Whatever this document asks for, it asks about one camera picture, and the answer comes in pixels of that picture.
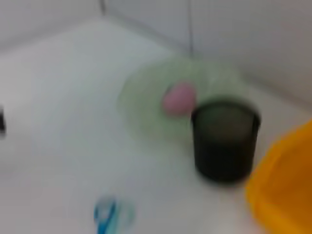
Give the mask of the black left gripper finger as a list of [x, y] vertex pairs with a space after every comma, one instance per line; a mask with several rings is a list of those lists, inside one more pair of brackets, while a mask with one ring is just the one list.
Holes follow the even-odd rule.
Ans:
[[4, 137], [6, 135], [6, 121], [4, 115], [4, 109], [0, 108], [0, 136]]

